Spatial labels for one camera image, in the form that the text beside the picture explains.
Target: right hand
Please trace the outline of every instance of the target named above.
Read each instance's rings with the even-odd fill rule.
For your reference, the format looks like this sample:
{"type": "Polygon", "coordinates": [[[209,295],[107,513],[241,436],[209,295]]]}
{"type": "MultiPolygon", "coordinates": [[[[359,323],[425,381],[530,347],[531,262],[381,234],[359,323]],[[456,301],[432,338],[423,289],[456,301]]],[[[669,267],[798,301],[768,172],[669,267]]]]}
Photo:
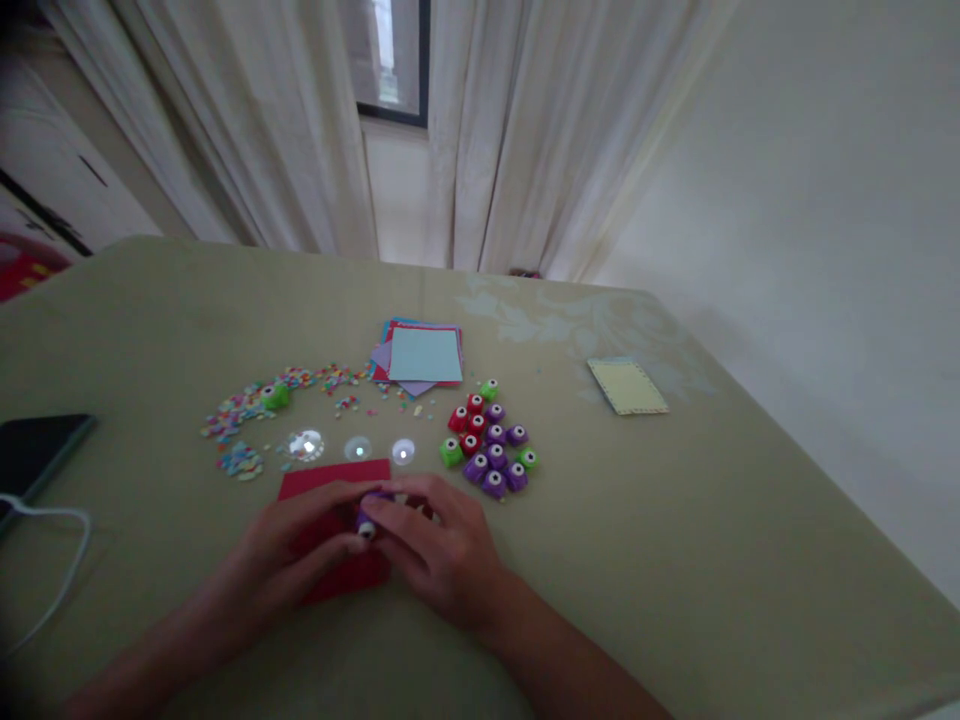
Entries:
{"type": "Polygon", "coordinates": [[[367,496],[364,512],[385,531],[374,547],[445,620],[478,634],[495,630],[522,581],[500,562],[480,503],[436,475],[412,475],[381,489],[425,499],[441,522],[408,505],[367,496]]]}

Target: black phone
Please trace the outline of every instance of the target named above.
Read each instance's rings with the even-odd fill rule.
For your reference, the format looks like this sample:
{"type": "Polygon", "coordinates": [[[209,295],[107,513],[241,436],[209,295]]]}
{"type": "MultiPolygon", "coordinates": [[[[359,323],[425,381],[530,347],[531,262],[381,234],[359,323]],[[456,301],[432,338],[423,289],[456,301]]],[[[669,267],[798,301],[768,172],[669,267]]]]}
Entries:
{"type": "MultiPolygon", "coordinates": [[[[0,493],[29,501],[56,474],[94,423],[92,415],[55,415],[0,425],[0,493]]],[[[0,531],[14,515],[7,503],[0,502],[0,531]]]]}

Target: stack of colored paper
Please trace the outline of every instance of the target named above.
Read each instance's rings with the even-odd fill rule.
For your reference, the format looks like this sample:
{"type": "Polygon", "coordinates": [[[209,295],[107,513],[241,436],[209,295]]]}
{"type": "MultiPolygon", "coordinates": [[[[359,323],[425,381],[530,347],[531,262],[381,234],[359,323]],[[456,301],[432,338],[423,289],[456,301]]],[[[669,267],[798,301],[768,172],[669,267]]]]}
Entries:
{"type": "Polygon", "coordinates": [[[434,385],[457,385],[463,381],[462,341],[457,325],[388,320],[370,355],[376,366],[373,379],[398,383],[412,397],[434,385]]]}

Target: white cable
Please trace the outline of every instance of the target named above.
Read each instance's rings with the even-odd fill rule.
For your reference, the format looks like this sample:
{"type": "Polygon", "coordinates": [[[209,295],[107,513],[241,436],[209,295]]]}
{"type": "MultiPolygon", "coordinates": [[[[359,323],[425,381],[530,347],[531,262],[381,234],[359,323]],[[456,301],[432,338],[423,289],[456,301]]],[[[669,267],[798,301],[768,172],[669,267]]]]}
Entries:
{"type": "Polygon", "coordinates": [[[90,545],[90,534],[93,532],[93,522],[90,520],[87,512],[79,508],[32,508],[29,505],[25,505],[23,500],[16,495],[6,495],[4,493],[0,493],[0,501],[9,503],[10,506],[21,515],[70,515],[83,523],[83,538],[80,540],[80,547],[77,548],[77,555],[73,558],[73,564],[67,570],[66,575],[63,576],[63,585],[60,588],[60,593],[50,607],[47,608],[43,617],[33,626],[33,629],[20,638],[20,640],[7,651],[7,657],[9,658],[33,640],[34,635],[40,632],[40,628],[46,625],[47,620],[53,617],[53,614],[60,608],[60,604],[67,596],[67,593],[70,592],[73,579],[76,577],[77,570],[80,569],[80,563],[83,561],[83,556],[87,554],[87,547],[90,545]]]}

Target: window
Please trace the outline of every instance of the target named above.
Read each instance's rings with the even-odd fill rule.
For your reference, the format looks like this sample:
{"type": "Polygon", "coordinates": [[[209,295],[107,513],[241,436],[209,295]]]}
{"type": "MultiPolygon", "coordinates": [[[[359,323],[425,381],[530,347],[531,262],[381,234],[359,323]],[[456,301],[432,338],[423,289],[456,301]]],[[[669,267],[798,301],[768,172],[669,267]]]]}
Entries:
{"type": "Polygon", "coordinates": [[[430,0],[339,0],[361,115],[425,128],[430,0]]]}

